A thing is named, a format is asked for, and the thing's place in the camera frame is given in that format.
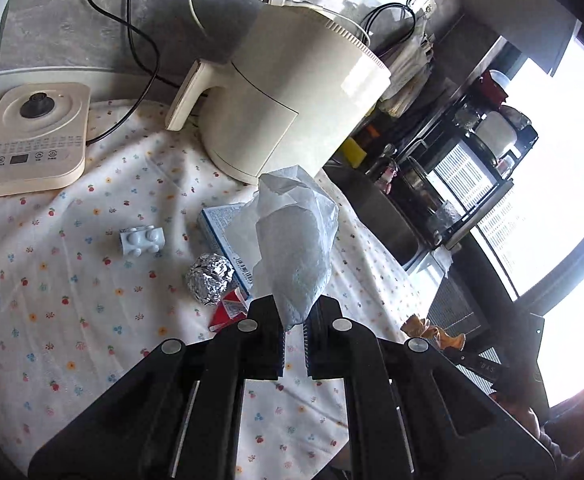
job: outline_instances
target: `plastic bag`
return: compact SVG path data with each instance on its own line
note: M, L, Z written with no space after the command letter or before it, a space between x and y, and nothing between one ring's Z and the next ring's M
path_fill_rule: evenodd
M383 56L382 60L391 74L390 86L381 95L381 101L395 95L427 64L427 51L430 50L430 46L428 42L422 45L426 23L427 20L420 17L409 40Z
M409 82L403 86L395 95L386 101L381 101L378 104L379 110L384 111L388 115L398 118L401 117L405 110L407 110L416 98L421 93L421 90L427 83L432 69L430 65L425 65L419 73L414 76Z
M339 208L301 167L259 177L259 191L225 229L254 282L250 294L274 295L285 330L302 323L325 290Z

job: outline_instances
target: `black power cord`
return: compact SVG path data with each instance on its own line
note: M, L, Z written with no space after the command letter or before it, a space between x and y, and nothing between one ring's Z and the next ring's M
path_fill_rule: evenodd
M88 1L88 4L94 10L96 10L96 12L102 14L103 16L107 16L110 20L114 20L115 22L120 23L121 25L124 25L128 31L133 30L136 34L138 34L140 37L142 37L145 41L147 41L150 45L152 45L152 50L154 51L154 54L156 55L156 62L155 62L154 70L152 71L152 77L147 82L147 85L145 85L145 88L143 89L142 93L140 94L140 97L136 100L136 103L134 103L134 105L132 105L132 107L129 109L129 111L123 116L123 118L120 121L118 121L116 124L114 124L114 126L112 126L110 129L106 130L105 132L103 132L99 136L96 136L93 139L89 139L85 143L87 146L91 146L92 144L99 142L99 140L104 139L110 133L115 131L121 124L123 124L126 120L128 120L128 118L130 118L130 116L136 111L136 108L138 108L138 106L140 105L140 102L142 102L142 100L145 99L147 92L150 90L152 83L154 83L154 80L156 79L156 77L159 73L159 69L161 67L161 53L159 52L159 48L158 48L158 46L156 46L156 43L154 43L154 40L152 40L152 38L150 38L147 34L145 34L139 28L134 27L134 25L132 25L129 22L129 18L127 20L124 20L123 18L119 18L118 16L113 15L111 12L107 12L107 10L99 7L97 4L94 3L94 0L87 0L87 1Z
M127 19L127 23L132 23L132 0L127 0L126 2L126 13L125 13L125 17ZM132 28L127 27L127 42L129 43L130 46L130 50L132 51L132 57L134 57L134 61L136 61L136 64L139 66L139 68L145 72L147 72L148 74L152 75L152 70L147 68L143 62L140 60L140 58L138 57L138 54L136 52L136 47L134 45L134 35L132 33ZM173 81L170 81L167 78L164 78L163 76L160 75L156 75L156 79L158 79L159 81L165 83L168 86L171 86L172 88L180 88L181 85L174 83Z
M369 34L370 30L372 28L372 24L374 23L374 20L376 20L378 18L378 15L386 9L402 9L402 10L406 10L409 13L409 15L411 15L412 24L411 24L411 27L409 28L409 31L406 34L403 34L403 36L400 37L399 40L397 40L394 44L404 43L405 41L409 40L409 38L411 38L411 35L414 34L414 29L416 28L416 14L414 14L414 11L411 10L411 7L409 5L402 4L400 2L392 2L389 4L383 4L381 6L376 7L376 9L371 10L370 12L368 12L365 15L363 20L361 20L361 27L363 27L363 29L366 31L366 33Z

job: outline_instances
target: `white container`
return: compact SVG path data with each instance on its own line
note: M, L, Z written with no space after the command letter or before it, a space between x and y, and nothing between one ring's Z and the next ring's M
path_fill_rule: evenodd
M517 142L517 131L498 112L490 112L476 128L476 135L499 160Z
M265 5L232 60L198 60L166 119L179 130L201 92L203 145L230 176L298 164L314 176L390 84L361 41L312 9Z

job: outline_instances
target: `red packet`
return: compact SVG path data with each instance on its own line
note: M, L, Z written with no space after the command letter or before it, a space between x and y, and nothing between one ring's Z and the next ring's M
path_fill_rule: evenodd
M219 301L216 312L212 316L209 325L210 332L219 332L226 326L245 319L248 314L245 300L238 288L228 292L222 300Z

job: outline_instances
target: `white tablecloth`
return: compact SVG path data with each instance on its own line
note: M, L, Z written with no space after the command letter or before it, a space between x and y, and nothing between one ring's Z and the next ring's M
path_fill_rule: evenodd
M90 135L130 102L92 104ZM195 127L162 129L166 109L145 103L90 146L83 176L62 190L0 198L0 445L26 471L32 455L163 339L213 336L213 313L182 274L207 251L196 226L203 206L247 202L255 188L208 160ZM325 294L377 336L422 312L405 271L339 202L332 278ZM155 224L166 246L121 256L118 230ZM248 381L236 478L309 479L347 442L341 380L307 378L302 328L287 335L281 380Z

